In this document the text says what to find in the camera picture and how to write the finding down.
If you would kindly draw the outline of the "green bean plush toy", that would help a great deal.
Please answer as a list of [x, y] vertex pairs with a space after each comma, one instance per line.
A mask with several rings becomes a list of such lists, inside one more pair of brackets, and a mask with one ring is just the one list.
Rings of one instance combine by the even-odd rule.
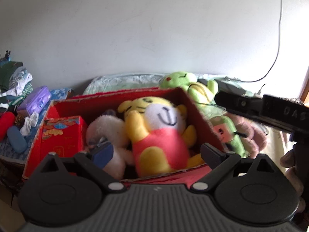
[[224, 152], [232, 151], [242, 158], [249, 156], [241, 142], [235, 124], [230, 117], [227, 116], [226, 109], [215, 105], [206, 105], [203, 113], [213, 126], [217, 137], [224, 146]]

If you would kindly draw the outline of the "pink bear plush toy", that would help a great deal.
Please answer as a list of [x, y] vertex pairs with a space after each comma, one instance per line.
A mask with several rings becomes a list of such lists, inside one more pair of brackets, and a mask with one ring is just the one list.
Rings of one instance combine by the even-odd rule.
[[267, 146], [267, 133], [257, 123], [231, 113], [225, 114], [240, 133], [240, 140], [251, 158], [255, 158]]

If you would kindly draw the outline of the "yellow tiger plush toy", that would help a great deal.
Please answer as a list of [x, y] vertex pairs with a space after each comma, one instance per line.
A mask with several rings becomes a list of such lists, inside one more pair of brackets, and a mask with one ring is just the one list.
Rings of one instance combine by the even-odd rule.
[[202, 165], [200, 154], [190, 156], [196, 129], [186, 124], [187, 108], [161, 97], [140, 97], [122, 102], [125, 130], [139, 177], [152, 177]]

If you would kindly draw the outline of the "white plush toy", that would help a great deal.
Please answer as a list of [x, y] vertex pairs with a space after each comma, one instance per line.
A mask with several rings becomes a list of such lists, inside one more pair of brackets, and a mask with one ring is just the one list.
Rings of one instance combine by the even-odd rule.
[[86, 131], [85, 150], [89, 152], [102, 141], [109, 141], [114, 147], [113, 157], [103, 170], [117, 180], [123, 179], [125, 168], [135, 165], [133, 153], [128, 150], [130, 139], [125, 122], [112, 115], [102, 115], [94, 120]]

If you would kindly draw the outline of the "small red patterned box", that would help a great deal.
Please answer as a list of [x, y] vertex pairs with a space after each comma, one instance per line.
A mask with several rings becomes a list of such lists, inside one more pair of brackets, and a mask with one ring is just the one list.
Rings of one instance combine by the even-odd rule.
[[40, 155], [55, 152], [59, 157], [72, 157], [84, 150], [87, 123], [81, 116], [50, 118], [42, 131]]

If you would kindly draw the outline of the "red cardboard box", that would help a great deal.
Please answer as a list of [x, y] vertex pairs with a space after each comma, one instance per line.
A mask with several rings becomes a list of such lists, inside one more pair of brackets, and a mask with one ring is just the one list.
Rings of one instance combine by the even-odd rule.
[[50, 103], [32, 142], [23, 179], [30, 178], [49, 152], [55, 152], [61, 158], [70, 158], [82, 151], [86, 144], [87, 127], [104, 111], [115, 110], [124, 101], [148, 96], [165, 98], [174, 105], [186, 106], [186, 122], [192, 124], [197, 131], [197, 142], [191, 148], [191, 153], [198, 153], [201, 145], [206, 142], [222, 152], [227, 151], [210, 121], [201, 114], [193, 100], [181, 88], [161, 90], [152, 87], [96, 93]]

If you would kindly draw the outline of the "green frog plush toy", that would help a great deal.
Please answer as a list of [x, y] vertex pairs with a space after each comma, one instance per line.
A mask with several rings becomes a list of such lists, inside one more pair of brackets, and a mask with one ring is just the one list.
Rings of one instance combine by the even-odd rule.
[[219, 87], [215, 80], [198, 81], [195, 74], [185, 71], [174, 72], [163, 77], [159, 86], [162, 89], [182, 88], [193, 100], [201, 106], [210, 105], [217, 94]]

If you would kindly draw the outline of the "blue glasses case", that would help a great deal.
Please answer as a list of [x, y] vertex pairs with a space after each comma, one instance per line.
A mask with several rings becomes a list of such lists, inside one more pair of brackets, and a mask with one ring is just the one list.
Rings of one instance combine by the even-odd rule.
[[7, 137], [16, 153], [23, 153], [27, 149], [27, 143], [17, 126], [13, 125], [8, 128]]

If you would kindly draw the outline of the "pile of folded clothes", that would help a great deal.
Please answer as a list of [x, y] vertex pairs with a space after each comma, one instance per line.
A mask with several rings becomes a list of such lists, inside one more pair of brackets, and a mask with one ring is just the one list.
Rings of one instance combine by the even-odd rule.
[[23, 62], [12, 61], [10, 51], [1, 57], [1, 112], [19, 106], [33, 91], [32, 74]]

